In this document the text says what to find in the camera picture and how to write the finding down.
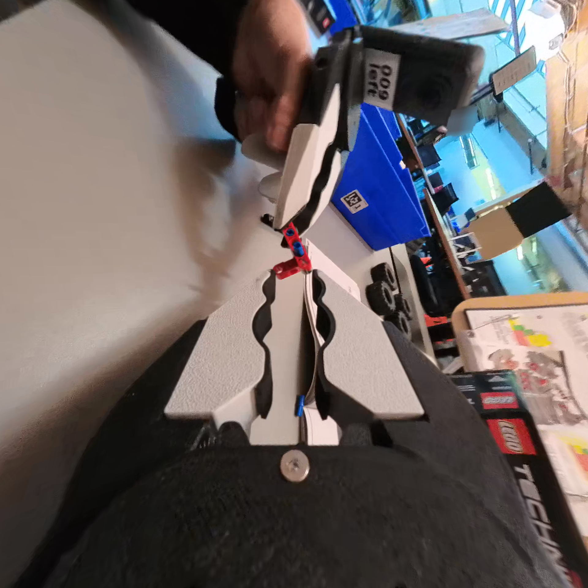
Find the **person's left hand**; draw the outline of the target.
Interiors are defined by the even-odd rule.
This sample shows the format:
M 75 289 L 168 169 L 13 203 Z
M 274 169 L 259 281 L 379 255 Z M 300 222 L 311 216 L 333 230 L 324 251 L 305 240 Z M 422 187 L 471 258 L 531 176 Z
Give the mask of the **person's left hand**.
M 311 62 L 306 17 L 298 1 L 246 3 L 232 57 L 240 140 L 263 134 L 270 149 L 288 150 Z

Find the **red blue toy brick assembly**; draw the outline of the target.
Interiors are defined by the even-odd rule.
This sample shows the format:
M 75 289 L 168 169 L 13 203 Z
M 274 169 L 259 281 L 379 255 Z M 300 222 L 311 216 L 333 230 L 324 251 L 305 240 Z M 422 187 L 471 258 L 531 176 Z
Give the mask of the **red blue toy brick assembly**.
M 282 230 L 282 234 L 285 244 L 290 250 L 291 258 L 273 267 L 276 278 L 283 280 L 298 273 L 312 272 L 312 262 L 294 223 L 290 222 Z

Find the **small black box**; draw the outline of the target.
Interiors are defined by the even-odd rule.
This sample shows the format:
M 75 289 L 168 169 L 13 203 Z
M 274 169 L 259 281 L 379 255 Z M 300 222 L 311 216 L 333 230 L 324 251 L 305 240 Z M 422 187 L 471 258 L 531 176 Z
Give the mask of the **small black box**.
M 336 22 L 336 16 L 328 1 L 300 1 L 313 29 L 324 35 Z

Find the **person's left forearm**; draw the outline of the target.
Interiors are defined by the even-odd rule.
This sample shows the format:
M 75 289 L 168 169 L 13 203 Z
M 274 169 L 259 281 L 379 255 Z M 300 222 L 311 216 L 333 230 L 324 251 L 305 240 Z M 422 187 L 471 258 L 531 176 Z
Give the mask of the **person's left forearm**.
M 220 73 L 214 110 L 224 130 L 238 139 L 237 87 L 232 72 L 238 26 L 247 1 L 128 1 L 143 17 L 173 36 Z

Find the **grey desk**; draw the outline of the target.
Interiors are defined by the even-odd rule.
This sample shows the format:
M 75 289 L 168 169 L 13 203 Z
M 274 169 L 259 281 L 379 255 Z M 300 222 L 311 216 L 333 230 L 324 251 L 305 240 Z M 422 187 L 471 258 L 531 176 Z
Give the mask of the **grey desk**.
M 228 557 L 252 587 L 327 586 L 350 556 L 330 563 L 315 548 L 319 531 L 348 509 L 309 478 L 287 481 L 277 446 L 195 448 L 191 421 L 156 415 L 163 437 L 142 443 L 139 406 L 128 387 L 151 372 L 159 392 L 172 362 L 189 356 L 197 319 L 239 293 L 282 258 L 257 216 L 257 169 L 231 147 L 173 133 L 142 63 L 127 49 L 154 42 L 156 73 L 173 73 L 178 54 L 122 8 L 121 38 L 92 12 L 46 1 L 1 25 L 1 81 L 15 84 L 5 139 L 25 154 L 2 164 L 1 205 L 1 585 L 28 569 L 38 545 L 69 504 L 72 482 L 99 507 L 99 532 L 114 563 L 85 572 L 82 531 L 71 573 L 81 587 L 204 587 L 208 571 L 195 541 Z M 212 481 L 213 504 L 199 507 Z M 328 563 L 311 571 L 313 562 Z

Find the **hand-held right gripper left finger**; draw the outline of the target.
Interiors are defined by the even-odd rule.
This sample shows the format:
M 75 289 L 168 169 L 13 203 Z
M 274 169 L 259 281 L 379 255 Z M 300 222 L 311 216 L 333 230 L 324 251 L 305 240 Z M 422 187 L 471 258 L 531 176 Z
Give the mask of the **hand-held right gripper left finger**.
M 276 275 L 265 270 L 204 321 L 164 409 L 170 419 L 238 423 L 247 437 L 273 399 L 270 350 Z

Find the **black toy set box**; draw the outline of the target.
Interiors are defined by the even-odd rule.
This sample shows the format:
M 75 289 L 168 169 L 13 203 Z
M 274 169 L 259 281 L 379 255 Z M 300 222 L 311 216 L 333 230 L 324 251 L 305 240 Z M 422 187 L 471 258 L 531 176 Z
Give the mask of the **black toy set box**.
M 570 587 L 587 587 L 587 551 L 515 373 L 475 371 L 450 379 L 486 422 L 505 456 L 540 542 Z

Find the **printed instruction sheet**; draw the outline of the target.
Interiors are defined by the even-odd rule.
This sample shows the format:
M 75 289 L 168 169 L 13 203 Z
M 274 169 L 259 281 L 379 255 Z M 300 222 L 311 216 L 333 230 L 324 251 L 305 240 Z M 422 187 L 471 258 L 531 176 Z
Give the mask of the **printed instruction sheet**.
M 467 311 L 477 371 L 513 371 L 587 540 L 587 305 Z

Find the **white instruction booklet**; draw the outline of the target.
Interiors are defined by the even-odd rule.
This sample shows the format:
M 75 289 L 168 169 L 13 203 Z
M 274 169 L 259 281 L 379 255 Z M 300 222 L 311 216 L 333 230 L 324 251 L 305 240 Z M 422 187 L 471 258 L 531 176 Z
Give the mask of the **white instruction booklet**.
M 360 290 L 355 281 L 349 278 L 344 271 L 331 261 L 327 255 L 318 249 L 309 239 L 304 239 L 303 244 L 305 245 L 313 269 L 321 270 L 352 297 L 358 301 L 361 300 Z M 331 417 L 322 419 L 316 405 L 315 385 L 318 378 L 316 361 L 318 351 L 325 341 L 317 328 L 318 307 L 313 300 L 313 282 L 311 273 L 305 274 L 304 301 L 313 343 L 311 346 L 312 379 L 305 394 L 305 400 L 301 408 L 298 408 L 301 439 L 303 443 L 308 446 L 336 446 L 339 444 L 341 438 L 340 427 Z

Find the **blue storage bin white tag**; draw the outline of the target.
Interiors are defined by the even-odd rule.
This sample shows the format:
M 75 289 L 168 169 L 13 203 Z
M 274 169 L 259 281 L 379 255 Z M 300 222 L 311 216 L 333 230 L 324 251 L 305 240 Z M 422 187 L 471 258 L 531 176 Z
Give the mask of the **blue storage bin white tag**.
M 362 104 L 355 145 L 332 196 L 335 208 L 374 251 L 430 236 L 396 143 L 400 138 L 393 112 Z

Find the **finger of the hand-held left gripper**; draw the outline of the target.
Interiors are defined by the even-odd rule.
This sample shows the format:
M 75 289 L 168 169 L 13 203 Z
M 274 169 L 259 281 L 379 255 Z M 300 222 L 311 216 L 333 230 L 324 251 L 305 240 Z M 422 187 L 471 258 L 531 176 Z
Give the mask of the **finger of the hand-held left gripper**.
M 318 172 L 313 175 L 309 199 L 298 212 L 298 233 L 306 233 L 329 203 L 355 145 L 360 106 L 329 107 L 319 127 Z
M 335 84 L 325 112 L 329 107 L 337 111 L 341 106 L 340 84 Z M 284 229 L 293 222 L 298 230 L 298 212 L 309 199 L 313 175 L 318 172 L 317 159 L 320 124 L 300 123 L 292 133 L 290 146 L 283 168 L 281 185 L 274 216 L 274 230 Z

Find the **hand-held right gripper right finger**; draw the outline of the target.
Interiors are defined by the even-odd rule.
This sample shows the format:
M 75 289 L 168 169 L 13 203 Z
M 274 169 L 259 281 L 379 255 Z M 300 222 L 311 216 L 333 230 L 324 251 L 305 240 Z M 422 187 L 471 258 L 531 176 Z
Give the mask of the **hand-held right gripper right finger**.
M 416 420 L 424 408 L 383 321 L 321 270 L 313 271 L 315 403 L 336 423 Z

